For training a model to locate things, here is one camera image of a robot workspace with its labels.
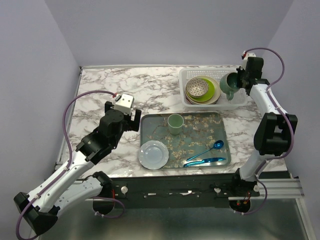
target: blue spoon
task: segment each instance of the blue spoon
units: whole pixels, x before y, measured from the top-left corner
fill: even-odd
[[[195,156],[193,156],[193,157],[190,157],[190,158],[188,158],[186,161],[189,162],[190,160],[195,159],[196,157],[199,157],[200,155],[202,155],[202,154],[204,154],[204,153],[206,153],[206,152],[209,152],[209,151],[212,150],[212,149],[220,149],[220,148],[222,148],[222,147],[224,146],[224,144],[225,144],[224,141],[218,140],[218,141],[216,141],[216,142],[213,144],[213,146],[212,146],[211,148],[209,148],[208,150],[205,150],[205,151],[202,152],[202,153],[199,153],[199,154],[197,154],[197,155],[195,155]]]
[[[184,167],[191,167],[191,166],[194,166],[194,165],[213,163],[213,162],[220,162],[220,161],[223,161],[223,160],[226,160],[226,158],[224,158],[224,157],[212,157],[212,158],[203,159],[202,161],[188,162],[183,166]]]

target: light green cup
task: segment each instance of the light green cup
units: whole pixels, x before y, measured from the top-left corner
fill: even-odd
[[[226,99],[232,100],[234,98],[234,93],[239,91],[237,87],[237,76],[236,72],[229,72],[224,75],[220,80],[220,89],[226,94]]]
[[[172,114],[168,117],[168,127],[169,132],[172,135],[177,135],[182,131],[182,126],[184,125],[185,120],[179,114]]]

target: blue knife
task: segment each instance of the blue knife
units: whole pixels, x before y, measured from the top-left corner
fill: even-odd
[[[212,157],[212,158],[203,159],[201,161],[188,162],[183,166],[186,168],[186,167],[191,167],[191,166],[194,166],[194,165],[213,163],[213,162],[220,162],[220,161],[224,161],[224,160],[227,160],[227,159],[224,158],[224,157]]]

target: white marble surface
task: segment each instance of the white marble surface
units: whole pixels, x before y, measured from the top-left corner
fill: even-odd
[[[181,66],[133,67],[113,69],[84,69],[78,94],[92,90],[108,90],[134,96],[134,108],[142,110],[142,116],[156,113],[188,112],[181,102],[178,75]],[[108,94],[95,93],[76,101],[70,127],[72,149],[99,124],[104,115],[104,104],[112,101]],[[248,97],[248,104],[236,110],[220,111],[231,153],[231,163],[225,168],[193,167],[179,170],[148,170],[138,160],[139,132],[125,132],[117,149],[105,157],[83,177],[96,171],[104,171],[110,177],[169,176],[192,174],[234,173],[254,150],[253,137],[261,116],[256,104]],[[68,150],[62,160],[68,160]],[[283,159],[273,160],[265,171],[286,171]]]

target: dark green mug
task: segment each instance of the dark green mug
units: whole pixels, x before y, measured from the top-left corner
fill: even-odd
[[[220,89],[226,94],[226,99],[232,100],[234,98],[234,93],[239,91],[237,87],[237,76],[236,72],[229,72],[224,75],[220,80]]]

